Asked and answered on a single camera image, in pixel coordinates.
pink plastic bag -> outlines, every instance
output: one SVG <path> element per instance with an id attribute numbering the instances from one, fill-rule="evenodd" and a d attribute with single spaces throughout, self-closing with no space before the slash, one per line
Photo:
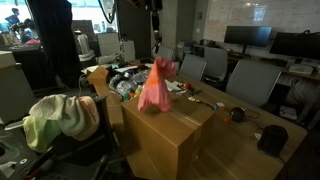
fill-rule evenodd
<path id="1" fill-rule="evenodd" d="M 158 105 L 163 112 L 170 109 L 172 104 L 164 79 L 173 75 L 175 75 L 174 63 L 158 56 L 140 94 L 139 111 L 144 110 L 150 104 Z"/>

person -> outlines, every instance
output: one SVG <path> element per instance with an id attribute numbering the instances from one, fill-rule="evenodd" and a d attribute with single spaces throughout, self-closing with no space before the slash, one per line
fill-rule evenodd
<path id="1" fill-rule="evenodd" d="M 13 15 L 5 18 L 5 20 L 7 20 L 9 22 L 9 26 L 12 26 L 12 25 L 20 22 L 20 20 L 18 18 L 18 16 L 20 15 L 19 9 L 12 8 L 12 12 L 13 12 Z"/>

cloth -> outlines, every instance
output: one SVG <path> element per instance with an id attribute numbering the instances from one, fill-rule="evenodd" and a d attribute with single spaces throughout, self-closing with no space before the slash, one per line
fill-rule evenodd
<path id="1" fill-rule="evenodd" d="M 85 118 L 85 127 L 77 135 L 73 136 L 78 141 L 84 141 L 95 133 L 99 127 L 99 113 L 96 107 L 96 103 L 89 96 L 82 96 L 78 98 L 80 106 L 83 110 Z"/>
<path id="2" fill-rule="evenodd" d="M 57 120 L 61 131 L 67 136 L 77 135 L 85 127 L 79 100 L 64 94 L 42 98 L 31 107 L 29 114 L 42 119 Z"/>
<path id="3" fill-rule="evenodd" d="M 172 75 L 175 75 L 174 63 L 158 56 L 140 94 L 139 111 L 147 108 L 150 104 L 158 105 L 163 112 L 170 109 L 172 103 L 164 79 Z"/>
<path id="4" fill-rule="evenodd" d="M 52 140 L 61 133 L 57 121 L 34 116 L 24 118 L 23 129 L 28 146 L 40 153 L 45 152 Z"/>

keyboard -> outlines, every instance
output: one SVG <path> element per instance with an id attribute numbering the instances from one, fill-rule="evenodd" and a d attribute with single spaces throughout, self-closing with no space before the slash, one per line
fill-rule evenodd
<path id="1" fill-rule="evenodd" d="M 286 67 L 287 61 L 280 58 L 260 58 L 260 61 L 269 62 L 273 65 L 279 66 L 279 67 Z"/>
<path id="2" fill-rule="evenodd" d="M 241 54 L 241 53 L 236 53 L 236 52 L 231 52 L 228 53 L 228 57 L 232 57 L 232 58 L 237 58 L 237 59 L 248 59 L 251 56 L 247 55 L 247 54 Z"/>

bottle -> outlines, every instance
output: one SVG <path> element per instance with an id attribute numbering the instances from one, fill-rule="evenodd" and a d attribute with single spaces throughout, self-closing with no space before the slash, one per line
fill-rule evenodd
<path id="1" fill-rule="evenodd" d="M 102 32 L 103 33 L 106 32 L 106 25 L 104 24 L 104 21 L 102 21 Z"/>
<path id="2" fill-rule="evenodd" d="M 141 91 L 142 91 L 142 86 L 139 85 L 138 88 L 137 88 L 136 91 L 135 91 L 134 97 L 140 96 Z"/>

